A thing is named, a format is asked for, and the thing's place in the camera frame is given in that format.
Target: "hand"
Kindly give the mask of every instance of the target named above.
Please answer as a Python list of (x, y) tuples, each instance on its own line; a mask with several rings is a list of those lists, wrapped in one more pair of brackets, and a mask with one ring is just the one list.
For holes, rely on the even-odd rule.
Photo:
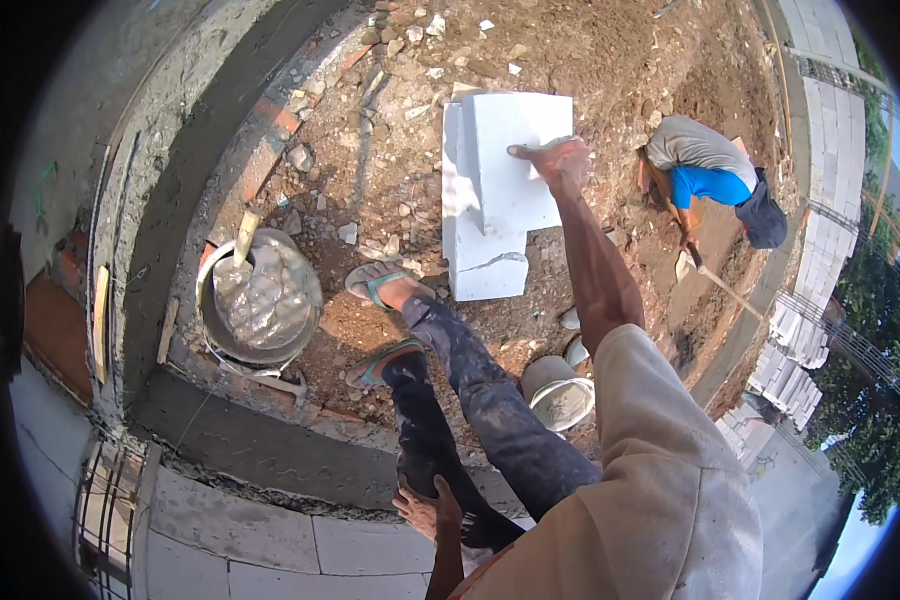
[(536, 172), (550, 187), (554, 198), (558, 194), (577, 198), (588, 181), (589, 150), (579, 137), (554, 140), (539, 150), (526, 146), (510, 146), (506, 152), (516, 159), (530, 161)]
[(393, 506), (400, 511), (400, 517), (432, 541), (437, 539), (437, 530), (448, 527), (460, 531), (464, 514), (457, 498), (450, 491), (450, 484), (442, 475), (433, 477), (437, 498), (420, 495), (407, 484), (407, 476), (397, 477), (397, 488), (393, 492)]

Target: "blue shirt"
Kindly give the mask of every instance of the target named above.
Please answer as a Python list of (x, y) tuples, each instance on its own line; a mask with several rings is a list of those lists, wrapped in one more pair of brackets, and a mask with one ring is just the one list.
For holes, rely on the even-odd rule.
[(736, 174), (703, 167), (673, 167), (670, 170), (670, 186), (670, 202), (678, 209), (689, 209), (691, 196), (706, 196), (722, 205), (736, 207), (749, 200), (752, 194)]

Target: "person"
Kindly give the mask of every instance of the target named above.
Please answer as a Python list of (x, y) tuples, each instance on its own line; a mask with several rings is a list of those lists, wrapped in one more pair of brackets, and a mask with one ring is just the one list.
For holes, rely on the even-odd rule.
[(681, 114), (663, 118), (640, 159), (683, 231), (681, 246), (699, 244), (696, 198), (734, 208), (750, 245), (777, 248), (787, 237), (787, 216), (770, 196), (763, 169), (720, 132)]
[[(436, 546), (427, 600), (757, 598), (762, 536), (748, 479), (716, 425), (644, 331), (643, 300), (583, 197), (588, 148), (511, 147), (550, 187), (584, 345), (594, 357), (600, 466), (547, 430), (467, 325), (407, 271), (364, 265), (352, 293), (399, 309), (414, 338), (360, 361), (389, 386), (399, 428), (399, 513)], [(536, 526), (524, 532), (464, 471), (427, 373), (439, 358), (486, 458)], [(463, 554), (492, 558), (466, 578)]]

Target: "flip-flop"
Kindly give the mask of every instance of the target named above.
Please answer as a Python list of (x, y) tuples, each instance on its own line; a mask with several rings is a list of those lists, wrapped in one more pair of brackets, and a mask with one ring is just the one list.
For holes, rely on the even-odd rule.
[[(423, 343), (420, 342), (420, 340), (414, 338), (409, 338), (408, 340), (399, 342), (396, 345), (392, 345), (379, 354), (374, 354), (369, 358), (364, 358), (356, 365), (350, 366), (349, 370), (346, 372), (346, 385), (350, 386), (351, 388), (357, 388), (358, 390), (370, 390), (372, 388), (379, 388), (380, 386), (387, 385), (387, 382), (383, 379), (375, 379), (373, 377), (370, 377), (370, 374), (373, 373), (373, 370), (377, 368), (377, 365), (380, 363), (380, 361), (399, 350), (407, 348), (408, 346), (418, 347), (421, 353), (424, 351)], [(366, 369), (363, 370), (363, 373), (361, 373), (359, 377), (356, 377), (351, 381), (350, 374), (363, 366), (366, 366)]]
[[(380, 306), (385, 310), (397, 310), (393, 306), (387, 306), (384, 304), (384, 301), (380, 299), (380, 294), (377, 294), (377, 288), (383, 285), (384, 283), (394, 282), (396, 280), (401, 280), (403, 278), (411, 278), (415, 282), (417, 278), (414, 277), (414, 274), (406, 269), (397, 270), (396, 272), (388, 272), (385, 275), (381, 275), (379, 277), (373, 277), (367, 272), (369, 267), (376, 267), (377, 263), (370, 263), (368, 265), (360, 265), (354, 270), (350, 271), (350, 274), (346, 276), (346, 279), (343, 281), (343, 288), (353, 294), (357, 298), (363, 298), (364, 300), (372, 301), (374, 305)], [(357, 283), (362, 283), (366, 286), (369, 295), (364, 294), (363, 291), (358, 291), (354, 288), (354, 285)], [(417, 282), (417, 285), (420, 287), (420, 291), (429, 296), (430, 298), (436, 298), (437, 293), (434, 292), (429, 287), (423, 285), (420, 282)]]

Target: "dirt ground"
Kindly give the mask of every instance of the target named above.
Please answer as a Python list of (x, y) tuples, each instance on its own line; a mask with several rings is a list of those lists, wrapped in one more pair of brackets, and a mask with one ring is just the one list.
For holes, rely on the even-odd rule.
[[(391, 235), (398, 235), (403, 264), (446, 296), (439, 161), (442, 106), (454, 82), (573, 96), (576, 131), (596, 156), (584, 198), (598, 221), (616, 231), (626, 264), (640, 284), (648, 332), (691, 387), (720, 348), (739, 308), (696, 273), (677, 284), (680, 232), (669, 213), (641, 198), (635, 150), (646, 143), (661, 114), (685, 114), (728, 138), (743, 138), (754, 164), (778, 173), (785, 144), (778, 133), (776, 83), (749, 3), (692, 0), (656, 20), (651, 18), (654, 3), (623, 0), (430, 0), (429, 5), (405, 1), (388, 23), (407, 41), (407, 27), (426, 27), (439, 8), (446, 19), (443, 39), (424, 35), (422, 42), (408, 42), (394, 57), (387, 56), (385, 44), (378, 44), (339, 81), (329, 81), (296, 137), (312, 151), (315, 167), (303, 174), (282, 160), (258, 198), (269, 213), (267, 221), (277, 227), (286, 224), (292, 210), (299, 212), (302, 232), (294, 239), (315, 267), (327, 301), (320, 330), (296, 363), (312, 387), (311, 402), (382, 428), (396, 426), (386, 390), (360, 395), (342, 380), (351, 365), (408, 332), (396, 313), (344, 290), (344, 277), (368, 258), (346, 244), (338, 228), (356, 223), (358, 245), (371, 240), (386, 245)], [(413, 18), (416, 8), (426, 8), (426, 16)], [(403, 23), (395, 24), (396, 18)], [(481, 31), (478, 24), (484, 19), (494, 27)], [(460, 57), (467, 58), (467, 66), (460, 66)], [(361, 112), (368, 74), (377, 64), (389, 79), (376, 102)], [(508, 64), (520, 66), (519, 74), (510, 74)], [(437, 78), (427, 74), (433, 67), (443, 69)], [(423, 114), (406, 117), (409, 109), (425, 106), (430, 108)], [(318, 209), (321, 195), (325, 207)], [(277, 206), (281, 196), (289, 205)], [(401, 203), (411, 208), (408, 216), (399, 214)], [(707, 201), (698, 237), (712, 270), (740, 291), (753, 287), (766, 254), (750, 247), (731, 208)], [(563, 354), (575, 334), (558, 323), (574, 302), (562, 230), (531, 231), (527, 258), (525, 294), (490, 301), (444, 300), (515, 378), (540, 356)], [(430, 360), (437, 397), (461, 458), (484, 464), (453, 390), (438, 374), (435, 357)], [(589, 369), (589, 361), (578, 367), (588, 377)], [(597, 457), (592, 414), (565, 435)]]

